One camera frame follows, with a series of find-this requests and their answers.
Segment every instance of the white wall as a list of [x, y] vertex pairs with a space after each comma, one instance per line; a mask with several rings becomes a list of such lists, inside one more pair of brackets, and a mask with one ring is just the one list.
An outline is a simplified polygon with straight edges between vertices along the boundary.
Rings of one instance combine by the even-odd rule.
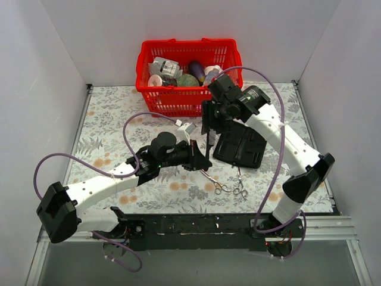
[[[0, 284], [24, 285], [40, 229], [33, 172], [71, 150], [86, 86], [38, 0], [2, 1], [0, 58]], [[42, 191], [67, 161], [46, 165]]]
[[[135, 84], [147, 39], [234, 38], [244, 65], [299, 79], [339, 0], [41, 0], [86, 83]], [[253, 79], [252, 73], [245, 78]]]
[[381, 2], [342, 0], [300, 80], [317, 145], [336, 164], [339, 209], [352, 216], [374, 285], [381, 284]]

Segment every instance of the floral tablecloth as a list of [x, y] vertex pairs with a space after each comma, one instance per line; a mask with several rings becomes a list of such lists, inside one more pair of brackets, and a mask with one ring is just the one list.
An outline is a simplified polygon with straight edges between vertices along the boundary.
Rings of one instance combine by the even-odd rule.
[[[280, 112], [279, 102], [270, 85], [256, 83], [270, 98]], [[276, 84], [286, 108], [286, 120], [306, 143], [311, 138], [302, 111], [291, 83]], [[134, 86], [95, 87], [92, 92], [86, 118], [80, 134], [75, 156], [102, 170], [110, 170], [131, 157], [122, 136], [125, 121], [147, 106]], [[205, 136], [201, 135], [201, 118], [182, 118], [184, 122], [194, 122], [197, 129], [192, 139], [205, 154]], [[127, 127], [127, 137], [134, 150], [148, 145], [160, 132], [175, 133], [177, 127], [163, 118], [140, 116]], [[262, 165], [257, 170], [241, 169], [243, 184], [249, 196], [244, 200], [240, 195], [223, 192], [214, 193], [214, 185], [200, 172], [188, 172], [182, 167], [162, 169], [158, 178], [137, 188], [127, 189], [112, 195], [93, 206], [102, 209], [117, 206], [125, 213], [248, 213], [256, 212], [266, 193], [276, 169], [278, 154], [267, 144]], [[208, 173], [222, 184], [234, 188], [238, 184], [237, 168], [211, 158], [213, 167]], [[80, 182], [96, 176], [94, 171], [72, 162], [68, 184]], [[283, 164], [264, 212], [271, 212], [283, 195], [282, 183], [290, 176], [287, 165]], [[332, 212], [331, 203], [324, 183], [305, 202], [305, 212]]]

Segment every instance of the surgical scissors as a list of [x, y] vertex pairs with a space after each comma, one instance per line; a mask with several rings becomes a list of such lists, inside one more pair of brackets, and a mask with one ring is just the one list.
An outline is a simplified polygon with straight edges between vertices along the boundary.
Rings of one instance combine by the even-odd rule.
[[205, 172], [204, 170], [200, 170], [200, 172], [205, 176], [207, 177], [209, 180], [211, 180], [214, 184], [214, 192], [216, 195], [220, 195], [222, 193], [222, 191], [224, 192], [232, 192], [231, 190], [229, 190], [227, 188], [227, 185], [223, 184], [221, 185], [219, 183], [219, 181], [215, 180], [212, 176], [210, 176], [207, 172]]
[[243, 187], [241, 169], [238, 167], [238, 187], [233, 190], [234, 195], [241, 194], [244, 200], [247, 200], [249, 193]]

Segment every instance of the gray floor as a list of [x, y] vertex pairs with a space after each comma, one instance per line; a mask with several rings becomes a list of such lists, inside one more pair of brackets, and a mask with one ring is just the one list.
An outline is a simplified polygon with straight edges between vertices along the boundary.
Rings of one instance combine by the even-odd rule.
[[[102, 243], [51, 244], [39, 285], [359, 285], [345, 241], [307, 241], [280, 262], [246, 250], [156, 250], [130, 273], [105, 260]], [[123, 258], [136, 266], [133, 257]]]

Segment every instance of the red plastic basket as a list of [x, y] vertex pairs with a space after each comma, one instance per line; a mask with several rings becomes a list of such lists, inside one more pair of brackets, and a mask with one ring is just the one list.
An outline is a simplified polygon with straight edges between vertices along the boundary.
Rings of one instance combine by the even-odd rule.
[[[148, 63], [155, 57], [177, 61], [184, 73], [188, 63], [197, 60], [206, 66], [218, 64], [222, 69], [241, 66], [241, 56], [233, 39], [201, 39], [201, 41], [145, 41], [136, 65], [136, 89], [143, 95], [148, 109], [170, 117], [201, 116], [201, 103], [210, 100], [206, 86], [178, 88], [174, 86], [148, 86]], [[236, 85], [242, 87], [241, 70], [227, 73]]]

